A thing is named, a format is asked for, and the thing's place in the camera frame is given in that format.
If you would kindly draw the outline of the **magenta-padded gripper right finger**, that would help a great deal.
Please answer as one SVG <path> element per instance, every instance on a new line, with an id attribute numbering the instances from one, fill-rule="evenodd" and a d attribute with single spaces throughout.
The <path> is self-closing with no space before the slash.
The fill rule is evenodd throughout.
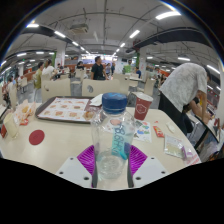
<path id="1" fill-rule="evenodd" d="M 155 156 L 147 156 L 132 146 L 128 158 L 127 182 L 129 188 L 140 188 L 168 175 Z"/>

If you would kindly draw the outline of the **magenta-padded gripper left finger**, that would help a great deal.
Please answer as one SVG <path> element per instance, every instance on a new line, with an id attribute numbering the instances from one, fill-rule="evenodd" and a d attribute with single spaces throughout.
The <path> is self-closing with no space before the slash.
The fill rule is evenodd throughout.
<path id="1" fill-rule="evenodd" d="M 94 146 L 89 146 L 77 157 L 69 157 L 56 175 L 84 188 L 96 188 L 98 176 Z"/>

